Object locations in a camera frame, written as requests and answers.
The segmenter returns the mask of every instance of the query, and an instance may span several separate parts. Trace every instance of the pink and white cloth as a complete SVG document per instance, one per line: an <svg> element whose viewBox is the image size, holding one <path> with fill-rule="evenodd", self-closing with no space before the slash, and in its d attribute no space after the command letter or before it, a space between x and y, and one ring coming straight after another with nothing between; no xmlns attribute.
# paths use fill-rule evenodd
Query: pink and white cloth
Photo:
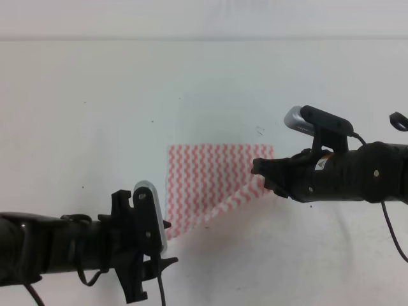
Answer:
<svg viewBox="0 0 408 306"><path fill-rule="evenodd" d="M273 158L271 145L201 144L168 148L165 219L175 238L266 192L251 174L254 158Z"/></svg>

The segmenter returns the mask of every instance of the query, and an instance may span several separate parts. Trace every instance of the white surface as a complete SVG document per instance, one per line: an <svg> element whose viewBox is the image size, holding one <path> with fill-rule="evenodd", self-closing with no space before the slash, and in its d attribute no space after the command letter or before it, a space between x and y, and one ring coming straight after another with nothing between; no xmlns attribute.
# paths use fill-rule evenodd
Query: white surface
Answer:
<svg viewBox="0 0 408 306"><path fill-rule="evenodd" d="M407 55L406 41L0 43L0 210L96 218L142 179L163 206L167 145L292 156L312 141L284 126L293 105L345 117L368 142L407 143L388 122L408 113ZM408 249L408 208L388 206ZM407 303L408 265L379 205L269 199L209 226L170 243L168 305ZM35 287L47 305L125 305L113 272L91 289L75 273ZM144 287L141 305L159 305L156 282ZM0 297L32 303L20 287Z"/></svg>
<svg viewBox="0 0 408 306"><path fill-rule="evenodd" d="M402 0L0 0L0 38L408 35Z"/></svg>

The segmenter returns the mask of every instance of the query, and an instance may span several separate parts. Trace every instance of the black plastic bracket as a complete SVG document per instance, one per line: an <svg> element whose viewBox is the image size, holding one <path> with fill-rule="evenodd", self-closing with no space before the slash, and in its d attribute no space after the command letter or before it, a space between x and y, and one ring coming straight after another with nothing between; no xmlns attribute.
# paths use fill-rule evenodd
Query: black plastic bracket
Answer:
<svg viewBox="0 0 408 306"><path fill-rule="evenodd" d="M111 214L98 215L98 219L111 228L111 266L119 278L126 303L146 300L147 293L143 291L142 282L159 277L161 271L178 261L177 258L160 258L162 237L149 190L143 190L143 197L133 197L134 207L129 204L130 198L130 191L113 193ZM166 221L163 225L165 228L171 226ZM144 255L152 259L143 262Z"/></svg>
<svg viewBox="0 0 408 306"><path fill-rule="evenodd" d="M314 126L312 154L321 152L323 146L337 153L348 152L347 137L354 135L349 121L309 105L302 107L300 115Z"/></svg>

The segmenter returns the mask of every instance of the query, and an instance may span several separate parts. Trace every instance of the wavy striped cloth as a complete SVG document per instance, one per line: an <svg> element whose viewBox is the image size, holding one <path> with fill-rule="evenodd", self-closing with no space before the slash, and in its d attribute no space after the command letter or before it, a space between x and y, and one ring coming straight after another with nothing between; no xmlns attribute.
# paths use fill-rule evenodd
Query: wavy striped cloth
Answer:
<svg viewBox="0 0 408 306"><path fill-rule="evenodd" d="M168 147L165 219L168 239L236 209L266 192L251 174L254 158L273 158L271 145L202 144Z"/></svg>

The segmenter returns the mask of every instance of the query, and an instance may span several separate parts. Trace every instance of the black cable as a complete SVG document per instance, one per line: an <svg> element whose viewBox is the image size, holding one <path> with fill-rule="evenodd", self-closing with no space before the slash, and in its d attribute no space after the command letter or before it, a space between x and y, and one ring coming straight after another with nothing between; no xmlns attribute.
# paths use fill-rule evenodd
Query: black cable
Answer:
<svg viewBox="0 0 408 306"><path fill-rule="evenodd" d="M353 137L359 139L359 141L363 145L366 144L364 139L359 134L354 133ZM395 247L397 248L398 253L400 253L402 259L405 260L408 263L408 257L404 254L403 250L401 249L400 244L398 243L397 237L395 236L394 229L393 229L393 226L391 224L390 217L388 217L387 208L385 206L384 201L381 201L381 207L382 207L382 212L384 213L385 221L387 222L387 225L388 225L388 229L390 230L391 238L394 241Z"/></svg>
<svg viewBox="0 0 408 306"><path fill-rule="evenodd" d="M381 202L381 206L382 206L382 211L384 212L385 221L387 222L388 229L390 230L390 234L391 234L391 237L392 237L392 239L394 241L395 247L397 248L398 253L400 253L402 259L405 260L408 263L408 258L404 254L404 252L401 250L400 244L398 243L398 240L397 240L397 238L395 236L394 229L393 229L393 226L391 225L390 218L388 217L387 208L385 207L385 202L384 201Z"/></svg>
<svg viewBox="0 0 408 306"><path fill-rule="evenodd" d="M163 287L163 281L161 279L161 257L160 254L159 256L154 256L152 258L157 263L157 282L159 283L159 290L160 290L160 298L161 298L161 306L166 306L166 297L164 295L164 287Z"/></svg>
<svg viewBox="0 0 408 306"><path fill-rule="evenodd" d="M4 270L6 270L15 281L21 283L27 289L27 291L32 296L32 298L34 298L34 301L36 301L38 306L45 306L43 300L40 298L37 291L30 285L30 283L28 283L21 275L19 275L17 271L15 271L12 267L4 265L2 263L0 263L0 266Z"/></svg>
<svg viewBox="0 0 408 306"><path fill-rule="evenodd" d="M69 220L71 222L75 222L79 224L82 227L82 234L77 238L76 243L75 243L75 257L74 257L74 262L76 266L76 272L78 273L78 277L81 280L82 284L92 287L95 285L96 281L99 279L99 276L103 273L108 273L109 272L109 267L108 267L108 262L109 260L105 260L105 266L98 272L95 273L93 278L88 282L87 278L84 273L84 268L82 267L82 253L84 252L84 237L86 232L89 230L91 224L92 224L92 219L88 215L63 215L61 219L64 220Z"/></svg>
<svg viewBox="0 0 408 306"><path fill-rule="evenodd" d="M157 282L159 283L161 306L166 306L166 297L164 295L163 281L161 280L161 273L157 276Z"/></svg>
<svg viewBox="0 0 408 306"><path fill-rule="evenodd" d="M354 137L354 138L357 138L357 139L362 143L362 145L366 145L366 144L367 144L367 143L364 141L364 139L363 139L359 134L354 133L354 134L353 134L353 137Z"/></svg>

